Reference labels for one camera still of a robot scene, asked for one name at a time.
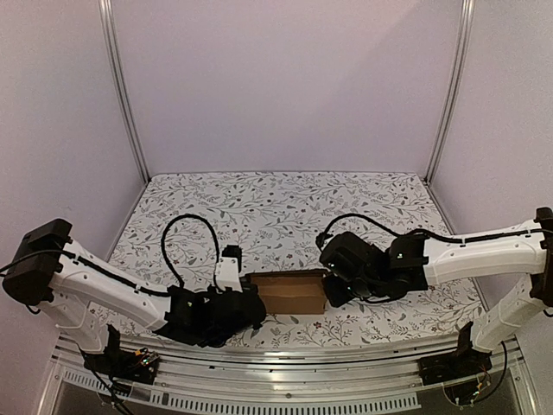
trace floral patterned surface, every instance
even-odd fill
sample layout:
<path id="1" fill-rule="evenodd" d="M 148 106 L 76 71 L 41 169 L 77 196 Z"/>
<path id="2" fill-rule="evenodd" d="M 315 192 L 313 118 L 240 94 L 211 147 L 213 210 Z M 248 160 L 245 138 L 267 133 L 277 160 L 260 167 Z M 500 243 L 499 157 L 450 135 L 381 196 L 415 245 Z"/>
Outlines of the floral patterned surface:
<path id="1" fill-rule="evenodd" d="M 211 173 L 156 176 L 149 184 L 111 263 L 157 284 L 176 284 L 162 261 L 163 228 L 177 214 L 195 213 L 215 228 L 221 246 L 240 245 L 243 272 L 320 267 L 315 236 L 336 215 L 367 214 L 397 232 L 427 227 L 446 233 L 442 218 L 416 175 L 379 173 Z M 391 236 L 348 219 L 351 230 L 381 248 Z M 213 275 L 214 248 L 197 221 L 176 224 L 168 255 L 186 287 L 204 289 Z M 152 335 L 113 311 L 91 306 L 102 322 L 129 335 Z M 351 302 L 322 316 L 268 316 L 260 330 L 235 335 L 228 346 L 320 348 L 363 346 L 450 334 L 482 312 L 474 284 L 454 281 L 413 292 L 395 303 Z"/>

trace cardboard box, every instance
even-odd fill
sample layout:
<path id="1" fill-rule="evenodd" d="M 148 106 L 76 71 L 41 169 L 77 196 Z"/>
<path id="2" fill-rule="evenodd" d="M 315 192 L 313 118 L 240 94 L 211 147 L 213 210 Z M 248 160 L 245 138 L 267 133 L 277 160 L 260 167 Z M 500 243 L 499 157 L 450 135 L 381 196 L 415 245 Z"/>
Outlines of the cardboard box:
<path id="1" fill-rule="evenodd" d="M 327 270 L 255 272 L 248 274 L 259 288 L 268 314 L 323 314 L 327 298 L 322 278 Z"/>

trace brown box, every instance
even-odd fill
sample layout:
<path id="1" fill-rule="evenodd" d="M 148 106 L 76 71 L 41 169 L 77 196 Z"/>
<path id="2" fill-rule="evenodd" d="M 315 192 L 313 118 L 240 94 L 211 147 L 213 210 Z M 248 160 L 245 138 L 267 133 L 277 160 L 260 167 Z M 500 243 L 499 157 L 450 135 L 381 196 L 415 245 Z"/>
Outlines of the brown box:
<path id="1" fill-rule="evenodd" d="M 248 274 L 259 288 L 268 314 L 323 314 L 326 270 L 255 272 Z"/>

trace robotic arm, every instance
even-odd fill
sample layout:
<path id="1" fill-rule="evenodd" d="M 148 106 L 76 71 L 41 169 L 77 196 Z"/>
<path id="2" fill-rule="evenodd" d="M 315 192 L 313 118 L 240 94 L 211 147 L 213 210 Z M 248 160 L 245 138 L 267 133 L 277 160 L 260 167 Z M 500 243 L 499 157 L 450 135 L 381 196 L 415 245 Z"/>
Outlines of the robotic arm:
<path id="1" fill-rule="evenodd" d="M 95 372 L 151 384 L 157 355 L 121 350 L 119 333 L 99 323 L 90 302 L 158 335 L 201 347 L 220 347 L 243 329 L 258 329 L 265 319 L 257 286 L 238 278 L 237 246 L 222 252 L 215 272 L 218 288 L 192 292 L 151 284 L 107 264 L 71 239 L 70 230 L 71 224 L 58 219 L 25 235 L 3 288 L 16 301 L 48 314 L 77 342 L 87 368 Z"/>
<path id="2" fill-rule="evenodd" d="M 317 239 L 319 247 L 326 232 Z M 395 301 L 409 291 L 455 279 L 530 274 L 488 313 L 461 329 L 454 352 L 419 361 L 425 385 L 490 369 L 492 351 L 536 314 L 553 306 L 552 259 L 553 212 L 546 207 L 537 210 L 535 220 L 491 234 L 446 238 L 415 230 L 395 238 L 383 252 L 352 233 L 343 233 L 321 253 L 321 262 L 333 272 L 324 278 L 323 286 L 334 307 L 353 298 L 368 303 Z M 370 297 L 387 299 L 370 301 Z"/>

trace vertical metal post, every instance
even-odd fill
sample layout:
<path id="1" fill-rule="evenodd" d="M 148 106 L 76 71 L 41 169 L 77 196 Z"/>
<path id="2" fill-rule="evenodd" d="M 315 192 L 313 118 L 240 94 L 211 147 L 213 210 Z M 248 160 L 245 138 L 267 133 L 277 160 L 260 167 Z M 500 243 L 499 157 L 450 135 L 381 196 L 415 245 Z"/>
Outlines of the vertical metal post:
<path id="1" fill-rule="evenodd" d="M 451 79 L 449 80 L 448 95 L 443 107 L 442 117 L 438 126 L 434 148 L 430 156 L 429 166 L 426 170 L 424 181 L 430 185 L 434 180 L 435 173 L 440 163 L 440 158 L 443 153 L 443 146 L 448 136 L 449 126 L 453 118 L 455 101 L 459 94 L 459 85 L 461 84 L 461 75 L 465 66 L 465 59 L 468 51 L 468 41 L 470 39 L 470 29 L 473 24 L 474 0 L 463 0 L 461 9 L 461 23 L 459 25 L 459 34 L 457 37 L 457 48 L 455 50 L 455 58 Z"/>
<path id="2" fill-rule="evenodd" d="M 130 148 L 132 149 L 132 154 L 135 157 L 138 172 L 140 173 L 142 180 L 144 181 L 144 183 L 148 183 L 151 175 L 148 171 L 148 165 L 146 164 L 146 158 L 144 157 L 142 145 L 140 144 L 137 126 L 135 124 L 135 120 L 132 116 L 132 110 L 130 108 L 127 86 L 124 82 L 123 68 L 121 65 L 121 58 L 119 56 L 118 49 L 118 39 L 115 30 L 115 22 L 113 21 L 111 0 L 99 0 L 99 6 L 100 17 L 102 20 L 102 28 L 104 29 L 105 45 L 107 47 L 107 54 L 111 66 L 111 74 L 113 75 L 115 90 L 118 94 L 119 105 L 121 107 L 121 114 L 123 115 L 124 126 L 127 130 Z"/>

